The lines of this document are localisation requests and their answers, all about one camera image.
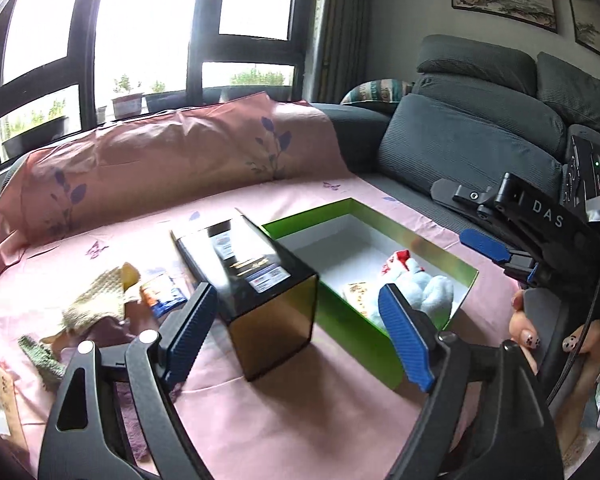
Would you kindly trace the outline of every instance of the box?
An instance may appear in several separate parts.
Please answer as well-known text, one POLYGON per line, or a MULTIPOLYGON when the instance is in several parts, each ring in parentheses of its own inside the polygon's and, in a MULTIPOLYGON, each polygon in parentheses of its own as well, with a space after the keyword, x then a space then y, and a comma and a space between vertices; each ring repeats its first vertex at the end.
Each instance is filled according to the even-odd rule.
POLYGON ((263 229, 319 273, 318 325, 391 389, 402 381, 400 359, 388 334, 344 300, 344 287, 372 282, 394 251, 407 248, 429 274, 443 274, 454 282, 453 317, 478 276, 458 257, 352 198, 270 222, 263 229))
POLYGON ((172 235, 194 278, 218 291, 219 315, 248 381, 311 341, 318 275, 248 218, 172 235))

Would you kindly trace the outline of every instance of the wall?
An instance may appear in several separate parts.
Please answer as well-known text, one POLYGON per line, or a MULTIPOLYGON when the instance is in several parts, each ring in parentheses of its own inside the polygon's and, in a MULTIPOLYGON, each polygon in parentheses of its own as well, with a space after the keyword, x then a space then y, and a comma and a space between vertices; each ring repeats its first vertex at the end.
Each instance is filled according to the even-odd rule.
POLYGON ((600 56, 575 43, 569 0, 554 0, 559 34, 509 18, 459 10, 451 0, 372 0, 367 79, 416 79, 422 38, 450 34, 523 50, 544 51, 600 79, 600 56))

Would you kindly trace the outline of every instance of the black box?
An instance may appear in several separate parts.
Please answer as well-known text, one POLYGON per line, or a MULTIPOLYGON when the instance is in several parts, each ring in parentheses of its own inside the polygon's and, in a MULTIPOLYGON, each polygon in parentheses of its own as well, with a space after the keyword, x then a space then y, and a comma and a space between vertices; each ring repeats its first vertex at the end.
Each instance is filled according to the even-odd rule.
POLYGON ((193 277, 218 291, 219 314, 248 381, 311 341, 317 273, 247 217, 171 236, 193 277))

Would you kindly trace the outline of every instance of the person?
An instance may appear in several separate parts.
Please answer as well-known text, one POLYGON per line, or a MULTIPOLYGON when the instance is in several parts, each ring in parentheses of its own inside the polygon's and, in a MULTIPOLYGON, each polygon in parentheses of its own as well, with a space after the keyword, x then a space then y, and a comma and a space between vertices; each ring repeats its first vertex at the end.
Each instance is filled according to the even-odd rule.
MULTIPOLYGON (((531 351, 538 346, 540 339, 535 327, 525 315, 525 291, 517 291, 511 304, 513 314, 509 322, 510 336, 513 341, 520 345, 533 373, 537 374, 538 365, 531 351)), ((579 327, 567 336, 562 342, 562 349, 565 352, 573 352, 581 333, 582 327, 579 327)), ((596 379, 600 374, 600 320, 594 320, 591 323, 580 349, 580 354, 587 355, 580 377, 570 396, 565 399, 554 418, 558 444, 566 469, 570 463, 573 463, 573 448, 583 447, 582 443, 579 443, 583 437, 580 426, 584 417, 585 406, 596 391, 596 379)), ((584 458, 583 456, 577 461, 581 463, 584 458)))

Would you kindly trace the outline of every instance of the barcode label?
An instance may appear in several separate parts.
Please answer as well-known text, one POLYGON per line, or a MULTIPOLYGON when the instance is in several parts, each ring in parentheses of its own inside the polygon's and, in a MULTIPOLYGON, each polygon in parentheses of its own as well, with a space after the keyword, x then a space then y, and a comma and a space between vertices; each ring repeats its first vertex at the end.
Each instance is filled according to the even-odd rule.
POLYGON ((261 271, 256 272, 254 275, 249 276, 247 281, 256 289, 257 293, 261 293, 283 280, 286 280, 289 276, 291 276, 291 274, 286 272, 285 269, 277 264, 272 264, 269 267, 265 267, 261 271))
POLYGON ((223 260, 235 257, 234 249, 231 245, 231 235, 229 231, 220 233, 219 235, 209 238, 214 246, 214 249, 223 260))

